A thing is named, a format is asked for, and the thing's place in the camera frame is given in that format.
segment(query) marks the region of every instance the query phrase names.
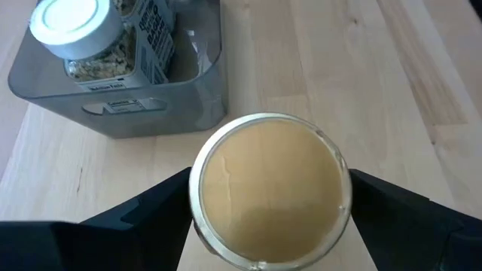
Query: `jar with white lid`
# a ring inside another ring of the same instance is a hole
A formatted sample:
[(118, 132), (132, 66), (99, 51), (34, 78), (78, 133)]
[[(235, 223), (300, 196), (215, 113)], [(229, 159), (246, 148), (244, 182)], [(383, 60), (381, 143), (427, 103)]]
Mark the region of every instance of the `jar with white lid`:
[(87, 91), (167, 82), (147, 38), (136, 22), (123, 22), (112, 1), (44, 0), (32, 14), (30, 30), (66, 60), (67, 75)]

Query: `white lid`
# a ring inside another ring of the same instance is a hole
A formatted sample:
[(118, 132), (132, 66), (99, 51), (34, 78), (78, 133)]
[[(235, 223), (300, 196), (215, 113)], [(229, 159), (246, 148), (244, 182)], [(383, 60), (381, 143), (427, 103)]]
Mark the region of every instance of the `white lid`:
[(63, 59), (102, 52), (121, 34), (123, 24), (111, 0), (44, 0), (30, 19), (30, 31)]

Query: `wooden table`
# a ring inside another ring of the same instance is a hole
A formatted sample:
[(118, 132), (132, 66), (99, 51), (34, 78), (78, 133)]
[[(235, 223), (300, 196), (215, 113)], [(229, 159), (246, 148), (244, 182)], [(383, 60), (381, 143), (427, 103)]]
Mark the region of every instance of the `wooden table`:
[[(190, 166), (215, 131), (112, 140), (14, 97), (36, 0), (0, 4), (0, 219), (82, 221)], [(482, 27), (466, 0), (223, 0), (230, 113), (322, 128), (347, 163), (482, 218)], [(352, 221), (309, 270), (373, 270)], [(193, 231), (179, 270), (234, 270)]]

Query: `wooden countertop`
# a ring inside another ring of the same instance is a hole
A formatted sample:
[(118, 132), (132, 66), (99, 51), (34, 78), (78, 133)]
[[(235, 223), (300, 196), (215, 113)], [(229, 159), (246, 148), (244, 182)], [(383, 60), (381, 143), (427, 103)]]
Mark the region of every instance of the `wooden countertop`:
[[(322, 128), (347, 163), (482, 218), (482, 27), (466, 0), (223, 0), (230, 113)], [(36, 0), (0, 4), (0, 219), (82, 221), (190, 166), (214, 132), (112, 140), (14, 97)], [(193, 230), (179, 270), (235, 270)], [(374, 270), (352, 221), (310, 270)]]

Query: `gray plastic container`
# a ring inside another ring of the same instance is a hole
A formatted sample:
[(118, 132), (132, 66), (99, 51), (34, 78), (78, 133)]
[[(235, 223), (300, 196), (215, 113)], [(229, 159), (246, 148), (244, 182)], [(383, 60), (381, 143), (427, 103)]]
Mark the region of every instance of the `gray plastic container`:
[[(176, 53), (168, 84), (85, 92), (63, 60), (32, 36), (23, 38), (8, 76), (18, 97), (112, 138), (194, 132), (215, 126), (227, 110), (219, 0), (176, 3)], [(156, 109), (112, 114), (107, 102), (150, 99)]]

